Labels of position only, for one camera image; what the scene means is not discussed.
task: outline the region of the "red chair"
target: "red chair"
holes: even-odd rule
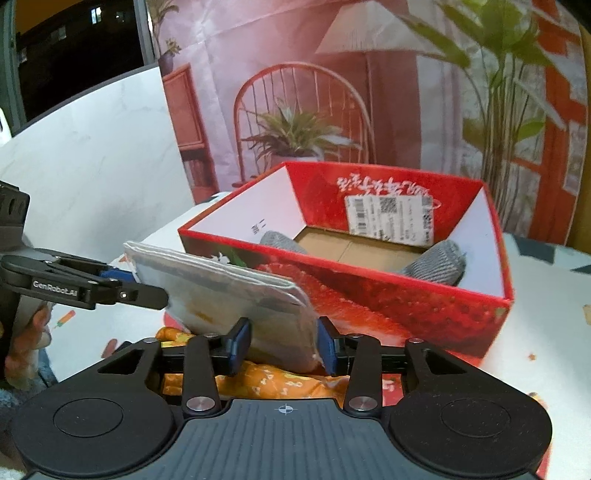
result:
[[[338,157],[327,160],[347,163],[373,163],[374,132],[361,95],[341,75],[311,63],[289,61],[261,70],[240,89],[234,103],[234,129],[241,182],[271,168],[270,155],[255,159],[252,146],[243,139],[261,133],[260,113],[277,110],[277,100],[298,111],[320,112],[330,125],[361,148],[340,147]]]

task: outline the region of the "lamp shade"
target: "lamp shade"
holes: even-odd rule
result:
[[[341,7],[316,53],[372,50],[441,54],[376,0]]]

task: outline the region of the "red cardboard box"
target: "red cardboard box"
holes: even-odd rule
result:
[[[351,235],[370,234],[369,211],[360,213],[360,220],[352,209],[355,199],[373,201],[362,196],[418,205],[418,216],[415,207],[400,210],[406,216],[402,230],[392,226],[391,236],[406,235],[403,241],[411,245]],[[398,216],[390,218],[397,224]],[[295,239],[308,255],[260,245],[268,230]],[[342,333],[373,335],[384,345],[402,345],[414,336],[481,358],[514,300],[498,218],[486,186],[476,180],[384,166],[286,162],[179,234],[190,254],[226,257],[292,278],[316,312],[330,317]],[[466,255],[457,286],[392,273],[446,238]]]

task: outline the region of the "dark window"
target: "dark window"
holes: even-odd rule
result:
[[[17,0],[18,74],[28,121],[144,65],[134,0],[52,1],[44,5],[67,8],[47,7],[46,15],[33,4],[39,5]]]

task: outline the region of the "yellow floral cloth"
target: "yellow floral cloth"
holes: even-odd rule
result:
[[[163,347],[185,345],[192,336],[172,327],[164,327],[156,334]],[[342,407],[349,377],[294,375],[272,365],[257,365],[245,361],[237,375],[218,375],[216,384],[222,397],[264,400],[334,398]],[[180,395],[182,391],[183,374],[165,374],[162,393]]]

